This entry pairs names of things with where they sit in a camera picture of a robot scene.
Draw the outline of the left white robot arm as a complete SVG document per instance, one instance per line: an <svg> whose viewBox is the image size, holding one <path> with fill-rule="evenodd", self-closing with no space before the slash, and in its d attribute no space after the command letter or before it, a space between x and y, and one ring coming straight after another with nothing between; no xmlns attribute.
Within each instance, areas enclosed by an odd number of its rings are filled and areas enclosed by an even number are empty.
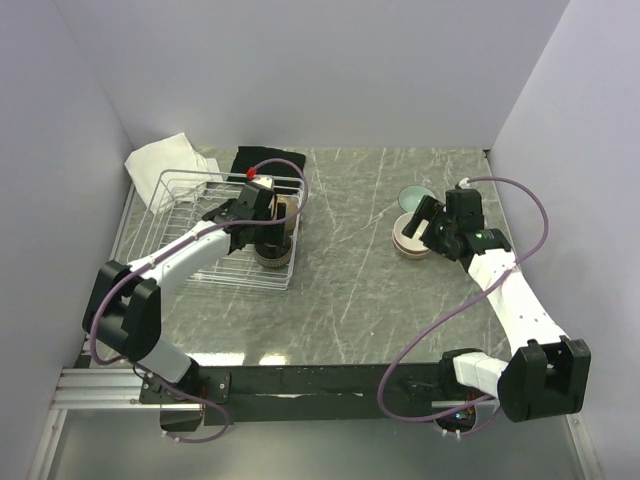
<svg viewBox="0 0 640 480"><path fill-rule="evenodd" d="M203 382L196 360L162 337L162 302L201 268L252 246L256 260L279 269L293 253L287 228L291 217L274 181L258 176L159 250L129 264L111 260L99 270L83 319L95 362L104 344L119 359L164 379L176 401L200 395Z"/></svg>

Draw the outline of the tan ceramic bowl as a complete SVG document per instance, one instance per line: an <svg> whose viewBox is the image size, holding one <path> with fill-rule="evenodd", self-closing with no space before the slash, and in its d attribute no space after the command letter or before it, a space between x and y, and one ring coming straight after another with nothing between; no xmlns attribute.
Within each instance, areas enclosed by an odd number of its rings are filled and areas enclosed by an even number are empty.
<svg viewBox="0 0 640 480"><path fill-rule="evenodd" d="M297 201L293 197L289 196L278 196L277 202L274 211L274 219L281 220L283 218L288 218L292 216L293 213L297 210L298 205ZM297 218L292 217L287 222L283 224L284 231L286 234L291 235L296 227Z"/></svg>

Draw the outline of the dark red bowl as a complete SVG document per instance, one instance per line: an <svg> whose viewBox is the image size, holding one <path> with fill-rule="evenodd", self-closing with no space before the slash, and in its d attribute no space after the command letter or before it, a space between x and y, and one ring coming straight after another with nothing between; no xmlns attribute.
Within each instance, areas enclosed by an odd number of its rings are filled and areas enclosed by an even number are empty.
<svg viewBox="0 0 640 480"><path fill-rule="evenodd" d="M430 250L425 247L415 249L405 246L395 235L392 236L392 242L399 254L409 260L421 260L430 253Z"/></svg>

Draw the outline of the dark brown patterned bowl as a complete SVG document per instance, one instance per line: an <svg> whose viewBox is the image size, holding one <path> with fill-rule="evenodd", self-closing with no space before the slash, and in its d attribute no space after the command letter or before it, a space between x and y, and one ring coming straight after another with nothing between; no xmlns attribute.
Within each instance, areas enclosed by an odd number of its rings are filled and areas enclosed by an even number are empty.
<svg viewBox="0 0 640 480"><path fill-rule="evenodd" d="M254 259L264 268L280 269L286 266L292 256L292 242L287 239L281 245L256 244Z"/></svg>

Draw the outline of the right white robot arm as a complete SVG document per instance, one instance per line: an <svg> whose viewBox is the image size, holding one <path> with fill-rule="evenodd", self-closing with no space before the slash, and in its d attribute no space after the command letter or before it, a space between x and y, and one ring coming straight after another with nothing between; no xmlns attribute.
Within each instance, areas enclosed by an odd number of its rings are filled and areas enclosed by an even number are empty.
<svg viewBox="0 0 640 480"><path fill-rule="evenodd" d="M462 265L485 293L511 349L509 361L469 349L445 353L438 374L445 396L460 398L474 388L497 398L513 422L582 409L591 351L546 312L505 234L486 227L477 190L455 188L444 201L423 196L402 234Z"/></svg>

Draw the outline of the beige floral bowl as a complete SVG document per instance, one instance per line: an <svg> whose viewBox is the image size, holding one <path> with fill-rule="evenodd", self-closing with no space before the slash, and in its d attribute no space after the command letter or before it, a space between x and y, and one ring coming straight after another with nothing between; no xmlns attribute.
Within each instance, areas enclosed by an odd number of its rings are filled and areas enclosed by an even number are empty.
<svg viewBox="0 0 640 480"><path fill-rule="evenodd" d="M404 213L403 215L401 215L395 222L393 230L392 230L392 236L395 235L396 237L399 238L399 240L407 247L409 248L419 248L419 247L425 247L427 248L424 243L421 240L421 236L423 235L423 233L425 232L426 228L428 227L429 222L426 220L423 220L420 224L420 226L418 227L415 235L412 238L407 238L403 235L403 229L404 227L407 225L408 221L410 220L412 216L412 213Z"/></svg>

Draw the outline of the light blue bowl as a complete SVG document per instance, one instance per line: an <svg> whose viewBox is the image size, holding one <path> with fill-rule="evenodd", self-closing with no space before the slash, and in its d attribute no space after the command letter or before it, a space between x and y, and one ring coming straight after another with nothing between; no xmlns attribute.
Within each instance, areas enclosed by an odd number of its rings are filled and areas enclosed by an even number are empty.
<svg viewBox="0 0 640 480"><path fill-rule="evenodd" d="M398 204L405 213L413 213L424 196L435 198L436 195L428 188L420 185L404 187L398 195Z"/></svg>

